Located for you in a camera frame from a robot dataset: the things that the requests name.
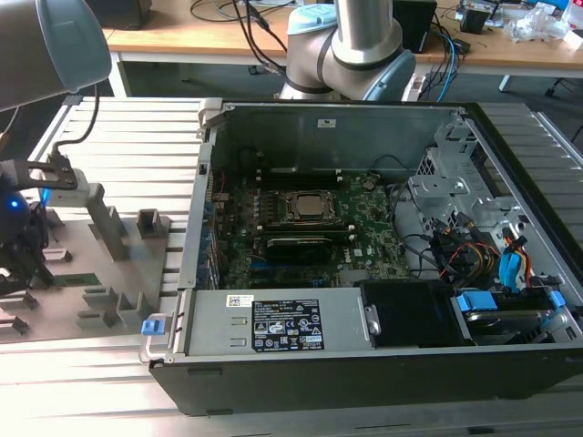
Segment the blue cable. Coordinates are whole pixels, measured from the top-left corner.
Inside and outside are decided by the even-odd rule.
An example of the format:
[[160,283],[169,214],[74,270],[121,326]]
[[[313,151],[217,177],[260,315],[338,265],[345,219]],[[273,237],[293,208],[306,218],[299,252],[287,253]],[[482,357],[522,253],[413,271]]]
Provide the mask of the blue cable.
[[449,67],[449,73],[447,73],[447,79],[445,80],[444,89],[441,90],[441,94],[439,95],[439,98],[437,98],[437,102],[441,102],[442,98],[444,98],[445,93],[447,92],[447,88],[449,88],[449,84],[451,83],[451,80],[452,80],[452,74],[454,73],[455,46],[454,46],[454,42],[452,41],[452,38],[450,38],[449,36],[442,34],[442,33],[439,33],[438,35],[440,35],[442,38],[446,39],[447,42],[449,43],[449,46],[452,49],[452,64]]

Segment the blue light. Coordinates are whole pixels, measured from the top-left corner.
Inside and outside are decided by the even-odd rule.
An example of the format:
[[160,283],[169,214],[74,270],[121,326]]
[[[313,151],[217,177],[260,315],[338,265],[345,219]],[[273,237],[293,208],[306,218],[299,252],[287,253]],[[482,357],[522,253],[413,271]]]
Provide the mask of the blue light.
[[50,189],[41,189],[40,192],[40,203],[43,205],[43,207],[45,207],[48,204],[48,200],[51,197],[51,191]]

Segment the metal bracket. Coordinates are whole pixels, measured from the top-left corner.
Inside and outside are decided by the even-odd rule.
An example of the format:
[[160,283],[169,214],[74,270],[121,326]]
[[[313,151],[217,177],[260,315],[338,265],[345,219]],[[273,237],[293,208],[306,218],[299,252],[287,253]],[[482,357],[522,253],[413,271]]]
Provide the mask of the metal bracket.
[[222,120],[222,98],[205,98],[199,106],[200,128],[213,127]]
[[[32,178],[39,171],[47,179]],[[21,191],[29,188],[77,189],[77,177],[71,163],[60,154],[51,154],[47,162],[10,160],[0,162],[3,189]]]

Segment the plastic bag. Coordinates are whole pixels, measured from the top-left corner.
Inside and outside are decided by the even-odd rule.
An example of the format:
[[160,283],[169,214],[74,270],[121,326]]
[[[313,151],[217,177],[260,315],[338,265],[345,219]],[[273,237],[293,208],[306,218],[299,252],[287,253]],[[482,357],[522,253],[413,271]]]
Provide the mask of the plastic bag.
[[532,39],[548,41],[551,36],[562,37],[562,25],[545,12],[545,6],[541,3],[537,3],[524,18],[510,21],[504,31],[515,43]]

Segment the wooden table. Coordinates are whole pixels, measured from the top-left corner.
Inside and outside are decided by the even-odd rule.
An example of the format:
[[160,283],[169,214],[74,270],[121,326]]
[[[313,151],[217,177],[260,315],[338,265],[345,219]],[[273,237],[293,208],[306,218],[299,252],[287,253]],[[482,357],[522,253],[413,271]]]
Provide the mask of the wooden table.
[[[455,5],[456,0],[438,0],[437,14]],[[115,30],[108,37],[113,71],[111,86],[116,97],[129,95],[123,70],[124,61],[176,62],[202,64],[256,65],[239,23],[208,23],[190,15],[192,0],[154,0],[150,19],[140,31]],[[269,15],[271,29],[287,41],[287,22],[290,8],[277,10]],[[197,14],[221,19],[212,4],[196,9]],[[447,16],[442,24],[453,36],[470,43],[470,53],[461,67],[464,73],[507,76],[583,77],[583,50],[574,51],[562,41],[552,40],[514,44],[506,38],[502,29],[485,28],[482,35],[459,32],[459,23]],[[255,39],[262,50],[277,62],[285,63],[285,53],[278,44],[257,26]],[[444,56],[441,42],[430,37],[424,53],[417,55],[416,75],[424,76],[439,65]],[[501,90],[507,86],[504,81]]]

